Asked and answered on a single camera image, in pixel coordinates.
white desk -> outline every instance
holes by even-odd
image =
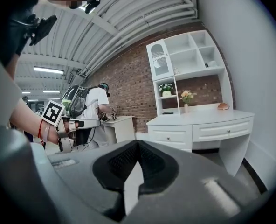
[[[187,152],[193,143],[220,142],[219,155],[226,170],[235,175],[248,148],[254,114],[217,109],[182,115],[161,115],[147,123],[150,140]]]
[[[116,120],[103,123],[109,144],[135,139],[133,117],[135,116],[119,116]]]

white ceiling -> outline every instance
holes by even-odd
[[[58,18],[47,37],[25,46],[17,65],[17,84],[31,92],[29,99],[39,100],[61,98],[72,75],[83,80],[135,41],[197,18],[196,0],[101,0],[92,14],[40,1],[34,13]],[[34,71],[33,66],[61,69],[64,74]],[[61,94],[46,95],[44,90]]]

red brick wall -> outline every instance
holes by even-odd
[[[170,36],[204,29],[206,28],[201,22],[196,22],[152,34],[117,54],[89,77],[84,85],[94,86],[106,82],[110,87],[109,102],[117,111],[117,115],[135,115],[135,131],[146,133],[146,123],[157,116],[146,45]],[[177,85],[180,91],[192,90],[198,94],[192,105],[222,101],[217,76],[183,80]]]

desk drawer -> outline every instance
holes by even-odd
[[[192,125],[148,126],[150,140],[179,149],[192,149]]]
[[[224,140],[251,133],[253,117],[193,125],[193,142]]]

red bracelet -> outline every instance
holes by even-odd
[[[39,128],[39,133],[38,133],[37,137],[39,139],[41,139],[41,145],[44,146],[44,140],[41,138],[41,125],[42,125],[42,123],[43,123],[43,120],[41,120],[41,124],[40,124],[40,128]]]

